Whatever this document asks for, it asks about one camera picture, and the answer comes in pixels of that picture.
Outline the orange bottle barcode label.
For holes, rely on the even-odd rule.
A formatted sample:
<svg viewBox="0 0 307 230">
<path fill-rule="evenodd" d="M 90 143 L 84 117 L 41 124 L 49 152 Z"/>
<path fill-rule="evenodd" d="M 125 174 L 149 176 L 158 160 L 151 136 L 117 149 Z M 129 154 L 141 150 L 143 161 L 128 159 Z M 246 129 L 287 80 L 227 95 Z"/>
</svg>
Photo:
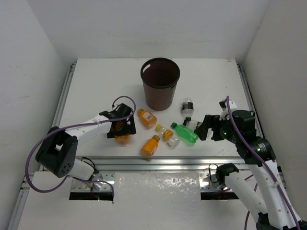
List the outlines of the orange bottle barcode label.
<svg viewBox="0 0 307 230">
<path fill-rule="evenodd" d="M 157 122 L 157 118 L 149 111 L 147 110 L 143 110 L 143 109 L 139 109 L 137 111 L 137 115 L 141 121 L 141 123 L 143 124 L 143 126 L 146 129 L 150 129 L 152 127 L 155 126 L 156 122 Z"/>
</svg>

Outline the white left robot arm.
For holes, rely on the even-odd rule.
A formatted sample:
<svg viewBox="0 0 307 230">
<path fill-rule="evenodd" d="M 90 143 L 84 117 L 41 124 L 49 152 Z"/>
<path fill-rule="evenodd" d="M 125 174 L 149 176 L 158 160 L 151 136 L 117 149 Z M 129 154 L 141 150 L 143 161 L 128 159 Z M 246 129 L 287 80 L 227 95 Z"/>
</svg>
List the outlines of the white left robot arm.
<svg viewBox="0 0 307 230">
<path fill-rule="evenodd" d="M 89 180 L 95 169 L 76 159 L 79 145 L 99 136 L 116 138 L 136 134 L 133 109 L 124 103 L 114 110 L 102 111 L 92 119 L 68 128 L 51 128 L 35 160 L 58 178 L 64 176 Z"/>
</svg>

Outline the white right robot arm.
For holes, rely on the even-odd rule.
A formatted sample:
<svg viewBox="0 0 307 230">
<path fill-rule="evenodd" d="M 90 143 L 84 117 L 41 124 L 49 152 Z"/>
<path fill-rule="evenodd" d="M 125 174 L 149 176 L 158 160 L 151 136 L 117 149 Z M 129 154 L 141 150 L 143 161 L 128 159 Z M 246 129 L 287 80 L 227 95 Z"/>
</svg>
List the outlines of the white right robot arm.
<svg viewBox="0 0 307 230">
<path fill-rule="evenodd" d="M 306 221 L 297 215 L 285 192 L 272 146 L 257 135 L 254 113 L 235 110 L 225 118 L 211 115 L 208 127 L 212 129 L 214 141 L 226 139 L 235 144 L 239 156 L 257 181 L 261 195 L 247 185 L 234 164 L 224 164 L 216 169 L 218 183 L 233 190 L 250 212 L 256 228 L 305 230 Z"/>
</svg>

